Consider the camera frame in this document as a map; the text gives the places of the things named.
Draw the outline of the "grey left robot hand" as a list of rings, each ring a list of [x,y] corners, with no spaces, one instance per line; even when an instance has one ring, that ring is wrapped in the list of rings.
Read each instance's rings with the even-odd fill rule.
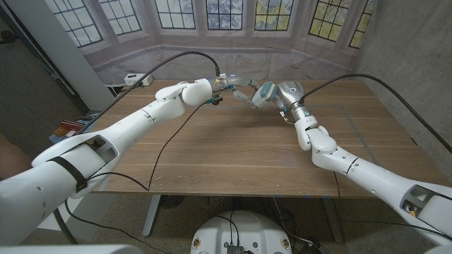
[[[238,87],[252,87],[256,92],[260,85],[257,81],[250,78],[237,77],[234,75],[220,74],[215,80],[210,80],[212,87],[212,97],[208,100],[208,103],[218,105],[222,100],[222,93],[228,90],[232,91],[232,96],[240,102],[249,105],[251,108],[257,108],[257,106],[251,101],[251,98],[238,90]]]

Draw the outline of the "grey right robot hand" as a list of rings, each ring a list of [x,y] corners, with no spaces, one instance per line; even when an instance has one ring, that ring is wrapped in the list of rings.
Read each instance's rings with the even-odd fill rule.
[[[287,123],[295,124],[298,120],[315,126],[318,122],[301,101],[304,88],[300,82],[285,81],[276,85],[274,104],[280,109],[280,115]]]

